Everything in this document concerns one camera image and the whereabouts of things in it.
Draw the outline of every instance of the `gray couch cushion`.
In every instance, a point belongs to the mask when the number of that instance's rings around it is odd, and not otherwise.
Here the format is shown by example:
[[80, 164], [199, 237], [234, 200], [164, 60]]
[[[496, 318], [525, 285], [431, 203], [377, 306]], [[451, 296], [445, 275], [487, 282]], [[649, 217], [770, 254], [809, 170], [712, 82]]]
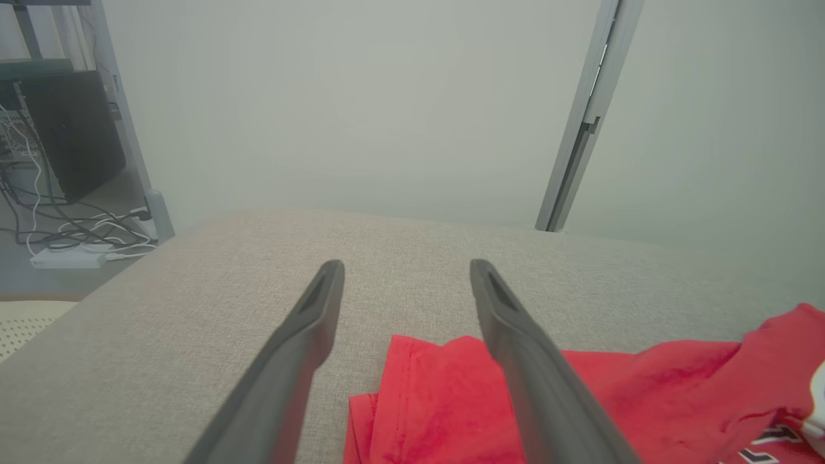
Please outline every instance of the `gray couch cushion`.
[[299, 462], [340, 462], [347, 398], [377, 391], [392, 334], [479, 336], [490, 260], [561, 348], [736, 340], [797, 300], [704, 256], [534, 230], [242, 213], [163, 245], [0, 364], [0, 461], [179, 462], [318, 266], [346, 266]]

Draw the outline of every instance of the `power adapter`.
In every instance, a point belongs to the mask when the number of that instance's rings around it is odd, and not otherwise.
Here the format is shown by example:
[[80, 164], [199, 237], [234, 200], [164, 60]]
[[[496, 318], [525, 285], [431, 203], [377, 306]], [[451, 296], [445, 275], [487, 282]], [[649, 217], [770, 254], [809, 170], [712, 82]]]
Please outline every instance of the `power adapter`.
[[86, 245], [65, 250], [45, 249], [31, 257], [31, 265], [36, 269], [95, 269], [106, 262], [106, 252], [114, 247], [110, 244]]

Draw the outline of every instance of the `white cable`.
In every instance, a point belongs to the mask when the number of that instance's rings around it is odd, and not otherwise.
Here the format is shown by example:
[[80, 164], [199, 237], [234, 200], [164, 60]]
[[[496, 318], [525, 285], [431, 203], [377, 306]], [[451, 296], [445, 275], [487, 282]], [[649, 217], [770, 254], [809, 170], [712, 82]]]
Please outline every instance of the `white cable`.
[[[96, 229], [100, 229], [103, 226], [110, 225], [112, 227], [123, 230], [124, 232], [129, 232], [131, 234], [134, 234], [134, 235], [140, 237], [141, 239], [146, 240], [145, 242], [142, 242], [142, 243], [139, 243], [139, 244], [131, 244], [131, 245], [119, 248], [118, 251], [125, 250], [125, 249], [133, 249], [133, 248], [155, 249], [155, 248], [158, 247], [157, 245], [150, 243], [152, 241], [151, 237], [148, 237], [147, 235], [143, 235], [140, 232], [135, 232], [133, 230], [128, 230], [125, 227], [123, 227], [122, 225], [111, 222], [112, 221], [111, 215], [109, 215], [108, 213], [94, 215], [91, 218], [86, 219], [86, 221], [95, 220], [96, 218], [101, 217], [101, 216], [108, 216], [108, 217], [106, 217], [105, 219], [99, 220], [97, 223], [95, 223], [94, 226], [89, 228], [90, 232], [93, 231], [93, 230], [96, 230]], [[120, 220], [120, 219], [123, 219], [127, 216], [128, 215], [119, 215], [119, 216], [115, 216], [115, 219]], [[60, 227], [57, 229], [57, 231], [58, 232], [63, 232], [64, 227], [66, 227], [68, 225], [71, 225], [71, 224], [68, 223], [68, 222], [61, 224]], [[72, 233], [69, 234], [70, 237], [71, 236], [78, 237], [78, 236], [82, 236], [82, 235], [85, 235], [85, 234], [81, 231], [72, 232]], [[121, 239], [120, 237], [107, 237], [106, 239], [107, 240], [116, 240], [116, 241], [120, 242], [121, 244], [126, 244], [125, 240]], [[90, 244], [103, 244], [103, 243], [106, 243], [106, 242], [103, 242], [103, 241], [98, 239], [98, 240], [92, 241]], [[100, 250], [100, 249], [92, 248], [92, 247], [88, 246], [87, 244], [80, 244], [80, 247], [85, 249], [89, 253], [107, 253], [106, 259], [108, 259], [109, 261], [113, 261], [113, 260], [116, 260], [116, 259], [124, 259], [124, 258], [137, 258], [139, 256], [144, 256], [145, 254], [148, 253], [148, 252], [146, 252], [146, 253], [137, 253], [137, 254], [112, 253], [112, 252], [109, 252], [108, 250]]]
[[[17, 134], [19, 134], [20, 137], [23, 138], [23, 140], [26, 141], [26, 152], [29, 154], [29, 159], [31, 160], [32, 163], [35, 164], [35, 166], [37, 166], [37, 175], [35, 176], [35, 193], [37, 194], [37, 201], [35, 201], [35, 207], [31, 208], [31, 230], [34, 231], [34, 230], [37, 230], [37, 206], [40, 205], [40, 189], [37, 187], [37, 182], [40, 180], [40, 175], [43, 173], [43, 169], [40, 168], [40, 164], [37, 163], [37, 160], [31, 154], [31, 147], [29, 146], [29, 138], [26, 137], [25, 135], [23, 135], [23, 133], [20, 132], [19, 129], [17, 129], [17, 126], [14, 125], [14, 123], [12, 122], [12, 117], [8, 115], [8, 110], [3, 105], [0, 105], [0, 110], [3, 110], [3, 112], [6, 113], [6, 119], [8, 119], [8, 125], [12, 129], [14, 129], [14, 131]], [[29, 249], [29, 253], [31, 253], [31, 256], [35, 256], [37, 253], [35, 253], [31, 249], [31, 244], [29, 243], [29, 240], [31, 240], [31, 234], [28, 234], [26, 236], [26, 248]]]
[[127, 259], [127, 258], [140, 258], [141, 256], [146, 256], [149, 254], [149, 251], [146, 253], [134, 253], [134, 254], [121, 254], [121, 253], [107, 253], [106, 254], [106, 261], [117, 261], [118, 259]]

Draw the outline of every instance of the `white wall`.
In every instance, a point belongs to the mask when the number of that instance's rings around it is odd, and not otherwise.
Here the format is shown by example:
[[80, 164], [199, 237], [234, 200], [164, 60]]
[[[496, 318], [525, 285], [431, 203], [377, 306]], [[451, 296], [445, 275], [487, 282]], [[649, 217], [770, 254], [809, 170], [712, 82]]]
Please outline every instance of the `white wall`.
[[645, 3], [565, 229], [825, 288], [825, 2]]
[[598, 0], [104, 0], [178, 230], [320, 207], [532, 227]]

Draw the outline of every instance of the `red fabric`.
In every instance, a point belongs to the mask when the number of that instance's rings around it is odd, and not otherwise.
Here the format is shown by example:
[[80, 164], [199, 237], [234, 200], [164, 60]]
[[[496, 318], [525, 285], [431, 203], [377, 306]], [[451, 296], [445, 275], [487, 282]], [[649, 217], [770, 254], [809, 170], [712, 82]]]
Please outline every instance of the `red fabric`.
[[[799, 435], [825, 361], [825, 313], [810, 305], [742, 343], [564, 355], [643, 462], [823, 462]], [[523, 461], [504, 375], [480, 340], [395, 335], [379, 393], [350, 398], [345, 464]]]

